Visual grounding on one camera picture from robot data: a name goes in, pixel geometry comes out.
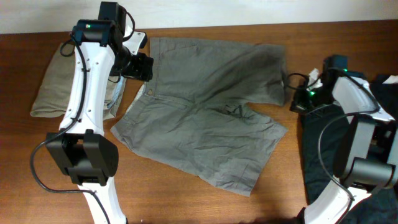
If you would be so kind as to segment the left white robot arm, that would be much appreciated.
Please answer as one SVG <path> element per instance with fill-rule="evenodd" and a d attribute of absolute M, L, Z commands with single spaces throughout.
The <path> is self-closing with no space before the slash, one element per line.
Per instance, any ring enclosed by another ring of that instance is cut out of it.
<path fill-rule="evenodd" d="M 139 52 L 147 35 L 116 21 L 80 20 L 70 36 L 75 45 L 70 99 L 59 132 L 49 133 L 45 145 L 86 197 L 95 223 L 127 223 L 114 183 L 118 148 L 104 136 L 104 100 L 110 75 L 151 79 L 153 59 Z"/>

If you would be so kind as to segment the grey shorts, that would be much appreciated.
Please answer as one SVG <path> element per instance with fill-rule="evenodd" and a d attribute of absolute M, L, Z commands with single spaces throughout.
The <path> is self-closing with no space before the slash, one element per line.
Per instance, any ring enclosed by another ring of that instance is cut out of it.
<path fill-rule="evenodd" d="M 250 109 L 285 102 L 281 45 L 154 37 L 152 80 L 111 128 L 138 156 L 250 196 L 287 129 Z"/>

